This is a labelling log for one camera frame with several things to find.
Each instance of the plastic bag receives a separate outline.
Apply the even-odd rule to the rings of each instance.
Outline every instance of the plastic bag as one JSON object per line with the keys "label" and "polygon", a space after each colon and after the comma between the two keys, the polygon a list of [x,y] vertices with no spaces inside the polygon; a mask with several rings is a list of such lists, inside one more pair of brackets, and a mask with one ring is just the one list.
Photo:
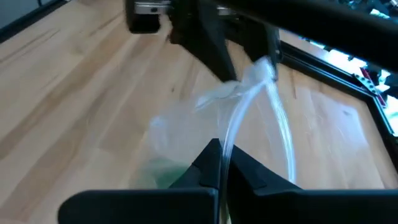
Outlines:
{"label": "plastic bag", "polygon": [[242,82],[223,83],[155,117],[147,144],[156,159],[143,166],[141,182],[148,185],[141,187],[168,187],[213,138],[223,147],[224,187],[234,144],[295,182],[292,137],[274,72],[270,61],[262,58],[246,69]]}

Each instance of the wooden surface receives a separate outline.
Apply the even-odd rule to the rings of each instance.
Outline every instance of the wooden surface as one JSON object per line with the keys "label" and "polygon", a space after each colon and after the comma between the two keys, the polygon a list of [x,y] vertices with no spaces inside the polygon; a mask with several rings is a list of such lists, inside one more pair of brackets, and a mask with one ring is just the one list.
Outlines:
{"label": "wooden surface", "polygon": [[[131,35],[121,0],[81,0],[0,45],[0,223],[56,223],[58,206],[79,191],[143,186],[148,161],[163,159],[144,147],[150,119],[219,84],[167,42],[169,28]],[[241,73],[249,61],[239,46],[229,49]],[[398,186],[365,103],[283,65],[278,85],[299,186]],[[238,145],[278,172],[261,122],[254,108]]]}

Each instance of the black metal frame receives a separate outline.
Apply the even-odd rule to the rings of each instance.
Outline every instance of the black metal frame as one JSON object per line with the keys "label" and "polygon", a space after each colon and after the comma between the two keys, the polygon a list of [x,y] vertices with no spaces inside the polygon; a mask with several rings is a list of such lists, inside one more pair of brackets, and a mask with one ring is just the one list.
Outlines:
{"label": "black metal frame", "polygon": [[303,50],[285,42],[281,42],[281,49],[284,55],[281,61],[282,64],[341,90],[367,104],[391,161],[398,171],[397,137],[383,112],[377,96],[373,95],[369,90],[362,88],[361,83],[354,75],[316,58]]}

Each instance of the wood grain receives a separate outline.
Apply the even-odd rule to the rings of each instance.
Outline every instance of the wood grain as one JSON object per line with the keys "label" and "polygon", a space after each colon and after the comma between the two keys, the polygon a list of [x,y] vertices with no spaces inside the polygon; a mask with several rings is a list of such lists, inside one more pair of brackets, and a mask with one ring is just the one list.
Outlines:
{"label": "wood grain", "polygon": [[[56,223],[59,205],[86,189],[159,186],[140,178],[167,165],[146,148],[150,120],[220,84],[167,41],[162,20],[158,34],[132,35],[122,0],[72,1],[0,45],[0,223]],[[292,34],[281,38],[327,60]],[[242,74],[250,61],[228,47]],[[365,103],[283,65],[279,79],[299,186],[398,186]],[[285,176],[264,130],[272,122],[253,105],[236,144]]]}

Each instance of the clear plastic bag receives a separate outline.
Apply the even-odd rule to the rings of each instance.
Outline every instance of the clear plastic bag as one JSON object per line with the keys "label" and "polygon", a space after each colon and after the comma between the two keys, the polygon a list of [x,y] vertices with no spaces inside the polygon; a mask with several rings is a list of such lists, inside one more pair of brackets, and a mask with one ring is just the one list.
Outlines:
{"label": "clear plastic bag", "polygon": [[222,177],[228,176],[235,144],[295,182],[292,137],[274,73],[269,59],[262,58],[246,69],[242,82],[223,83],[155,117],[146,144],[156,159],[142,166],[140,187],[168,187],[213,138],[223,147]]}

